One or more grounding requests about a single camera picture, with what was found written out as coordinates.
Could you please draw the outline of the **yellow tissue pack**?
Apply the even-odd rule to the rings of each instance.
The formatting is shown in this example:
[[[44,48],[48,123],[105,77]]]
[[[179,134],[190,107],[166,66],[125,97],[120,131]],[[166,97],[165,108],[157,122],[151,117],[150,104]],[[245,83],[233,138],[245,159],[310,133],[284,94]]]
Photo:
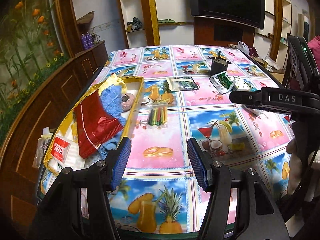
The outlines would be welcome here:
[[[77,130],[77,127],[76,126],[72,126],[71,130],[72,130],[72,140],[75,143],[78,143],[78,130]]]

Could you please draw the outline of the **white flat packet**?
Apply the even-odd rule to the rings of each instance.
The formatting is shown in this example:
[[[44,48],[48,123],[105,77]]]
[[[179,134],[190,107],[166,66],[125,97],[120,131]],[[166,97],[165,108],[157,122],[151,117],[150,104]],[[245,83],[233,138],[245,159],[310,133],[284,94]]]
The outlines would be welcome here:
[[[251,108],[247,105],[242,105],[242,108],[248,112],[248,113],[251,113],[253,116],[255,117],[259,117],[261,118],[262,116],[264,116],[265,118],[268,119],[268,116],[265,114],[265,111],[264,110],[261,110],[261,109],[255,109],[255,108]]]

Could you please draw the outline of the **black flat television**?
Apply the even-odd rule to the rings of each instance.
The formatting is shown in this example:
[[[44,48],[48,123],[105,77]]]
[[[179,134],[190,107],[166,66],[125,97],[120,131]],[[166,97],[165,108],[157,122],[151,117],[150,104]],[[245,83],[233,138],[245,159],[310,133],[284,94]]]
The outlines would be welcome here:
[[[263,29],[265,0],[190,0],[191,16],[241,23]]]

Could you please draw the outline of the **yellow gold tray box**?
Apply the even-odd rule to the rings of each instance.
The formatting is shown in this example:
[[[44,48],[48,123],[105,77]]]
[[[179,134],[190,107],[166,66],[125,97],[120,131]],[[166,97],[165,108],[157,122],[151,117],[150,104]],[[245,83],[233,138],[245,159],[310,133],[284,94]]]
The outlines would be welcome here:
[[[132,133],[143,92],[140,76],[111,76],[91,86],[57,128],[44,166],[58,175],[65,167],[76,171],[105,159]]]

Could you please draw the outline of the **bag of coloured sticks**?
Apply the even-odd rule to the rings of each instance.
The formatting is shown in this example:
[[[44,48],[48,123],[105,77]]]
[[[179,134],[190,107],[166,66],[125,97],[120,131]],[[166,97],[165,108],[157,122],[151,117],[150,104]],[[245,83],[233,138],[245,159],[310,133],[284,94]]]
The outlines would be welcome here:
[[[168,109],[167,107],[154,107],[150,110],[146,125],[151,128],[162,129],[167,127]]]

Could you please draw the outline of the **blue towel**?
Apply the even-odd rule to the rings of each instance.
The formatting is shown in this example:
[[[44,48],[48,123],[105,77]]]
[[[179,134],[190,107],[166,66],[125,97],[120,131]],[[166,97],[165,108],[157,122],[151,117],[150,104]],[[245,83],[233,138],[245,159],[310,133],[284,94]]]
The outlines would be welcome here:
[[[122,108],[122,99],[121,99],[121,86],[119,85],[110,85],[108,88],[105,88],[101,95],[101,101],[103,104],[103,108],[111,115],[113,118],[118,119],[120,124],[122,126],[125,126],[126,119],[121,116],[123,112]],[[100,157],[102,159],[105,159],[108,155],[108,152],[111,150],[115,150],[120,142],[122,130],[120,130],[118,133],[116,133],[110,140],[103,143],[100,148],[98,149],[98,152],[100,154]]]

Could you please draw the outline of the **purple bottles pair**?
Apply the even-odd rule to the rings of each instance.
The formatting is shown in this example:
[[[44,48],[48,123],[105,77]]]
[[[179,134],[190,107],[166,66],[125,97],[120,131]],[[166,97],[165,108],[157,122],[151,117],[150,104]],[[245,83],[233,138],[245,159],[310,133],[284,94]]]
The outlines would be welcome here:
[[[81,42],[84,50],[88,50],[94,46],[92,34],[89,32],[81,34]]]

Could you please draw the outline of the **white lemon print packet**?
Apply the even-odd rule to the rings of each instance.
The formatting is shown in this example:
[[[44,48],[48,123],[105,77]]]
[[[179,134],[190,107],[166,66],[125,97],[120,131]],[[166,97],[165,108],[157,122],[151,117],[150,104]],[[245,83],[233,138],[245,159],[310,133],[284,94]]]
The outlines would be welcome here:
[[[257,88],[249,81],[238,76],[231,76],[230,80],[233,83],[232,90],[243,91],[243,92],[254,92]]]

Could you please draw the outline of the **white red wet wipe pack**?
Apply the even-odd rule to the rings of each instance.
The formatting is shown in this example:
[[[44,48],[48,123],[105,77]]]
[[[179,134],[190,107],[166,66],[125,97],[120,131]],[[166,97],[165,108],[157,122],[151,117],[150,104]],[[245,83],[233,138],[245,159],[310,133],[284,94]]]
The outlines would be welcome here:
[[[85,159],[79,155],[79,145],[61,135],[55,136],[51,155],[52,158],[48,161],[48,165],[57,173],[65,167],[76,171],[85,166]]]

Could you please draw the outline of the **white plastic bag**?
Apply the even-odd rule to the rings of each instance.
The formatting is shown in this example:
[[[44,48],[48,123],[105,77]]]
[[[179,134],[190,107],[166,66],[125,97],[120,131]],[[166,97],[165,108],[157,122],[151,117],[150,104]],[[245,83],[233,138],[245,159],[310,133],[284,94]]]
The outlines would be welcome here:
[[[247,44],[245,44],[242,41],[239,41],[238,44],[236,45],[236,48],[240,51],[242,51],[246,55],[250,55],[249,47]]]

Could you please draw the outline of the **colourful patterned tablecloth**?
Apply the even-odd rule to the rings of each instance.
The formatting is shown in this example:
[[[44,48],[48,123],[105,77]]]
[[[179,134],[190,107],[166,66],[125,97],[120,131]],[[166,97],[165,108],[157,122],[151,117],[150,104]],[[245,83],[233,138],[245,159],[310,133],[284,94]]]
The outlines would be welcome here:
[[[248,79],[257,90],[276,87],[241,51],[214,46],[151,46],[113,51],[96,83],[112,74],[144,78],[139,113],[130,134],[132,150],[123,180],[109,195],[120,232],[129,238],[181,239],[195,237],[210,195],[197,184],[187,156],[187,140],[231,168],[254,168],[275,199],[287,192],[292,139],[288,115],[253,116],[219,94],[209,80],[210,57],[231,63],[227,75]],[[173,92],[167,77],[192,77],[198,90]],[[150,110],[167,107],[167,127],[146,125]]]

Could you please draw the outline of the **red foil packet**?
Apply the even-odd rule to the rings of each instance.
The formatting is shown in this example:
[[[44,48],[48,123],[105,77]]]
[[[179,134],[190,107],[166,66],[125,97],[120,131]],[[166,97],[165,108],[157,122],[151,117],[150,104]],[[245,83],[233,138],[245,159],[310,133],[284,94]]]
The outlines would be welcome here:
[[[98,91],[94,91],[73,109],[78,130],[79,155],[86,159],[123,129],[118,119],[106,113]]]

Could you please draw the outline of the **green white granule sachet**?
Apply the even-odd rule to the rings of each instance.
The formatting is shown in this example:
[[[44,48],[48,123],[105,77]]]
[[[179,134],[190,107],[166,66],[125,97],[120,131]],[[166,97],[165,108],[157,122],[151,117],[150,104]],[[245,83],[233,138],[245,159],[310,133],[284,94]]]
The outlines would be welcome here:
[[[226,72],[212,75],[209,80],[219,94],[223,95],[235,90],[235,79],[229,77]]]

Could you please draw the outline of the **yellow towel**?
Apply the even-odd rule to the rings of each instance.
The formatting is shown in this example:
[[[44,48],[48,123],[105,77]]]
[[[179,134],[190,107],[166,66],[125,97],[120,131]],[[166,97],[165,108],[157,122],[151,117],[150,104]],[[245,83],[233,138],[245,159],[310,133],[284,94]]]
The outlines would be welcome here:
[[[102,94],[102,92],[110,87],[111,85],[120,86],[121,87],[121,93],[126,94],[127,93],[127,86],[123,79],[116,76],[116,74],[112,74],[109,76],[104,82],[102,82],[98,88],[99,95]]]

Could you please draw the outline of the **wooden sideboard cabinet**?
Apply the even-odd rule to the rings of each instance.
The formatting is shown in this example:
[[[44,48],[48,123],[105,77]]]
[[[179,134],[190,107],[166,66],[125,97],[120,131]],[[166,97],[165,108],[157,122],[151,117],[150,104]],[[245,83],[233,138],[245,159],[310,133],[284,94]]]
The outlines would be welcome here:
[[[108,60],[103,41],[59,67],[22,108],[1,148],[1,231],[25,236],[36,212],[37,141],[45,127],[57,128]]]

